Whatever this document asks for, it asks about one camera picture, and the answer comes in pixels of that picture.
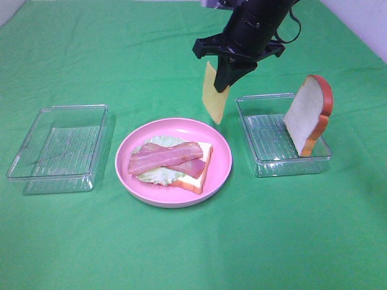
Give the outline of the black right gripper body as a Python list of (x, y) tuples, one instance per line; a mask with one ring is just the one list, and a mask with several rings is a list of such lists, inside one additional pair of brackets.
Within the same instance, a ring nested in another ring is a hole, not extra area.
[(285, 46), (274, 40), (286, 11), (279, 8), (256, 11), (237, 8), (222, 33), (197, 39), (193, 53), (204, 56), (226, 56), (246, 62), (259, 62), (268, 56), (280, 57)]

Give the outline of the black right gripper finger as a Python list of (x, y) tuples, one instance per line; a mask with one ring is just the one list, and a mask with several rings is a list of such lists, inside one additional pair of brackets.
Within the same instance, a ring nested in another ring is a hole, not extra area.
[(258, 67), (256, 62), (236, 60), (232, 57), (218, 56), (217, 71), (214, 87), (217, 92), (223, 92), (240, 78), (254, 71)]

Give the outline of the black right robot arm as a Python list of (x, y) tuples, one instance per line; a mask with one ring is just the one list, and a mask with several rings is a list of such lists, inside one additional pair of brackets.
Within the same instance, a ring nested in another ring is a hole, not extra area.
[(193, 52), (197, 58), (217, 56), (214, 87), (223, 92), (240, 78), (254, 71), (266, 57), (280, 57), (287, 43), (278, 36), (278, 28), (286, 15), (300, 23), (292, 7), (296, 1), (217, 1), (219, 8), (232, 14), (223, 31), (197, 39)]

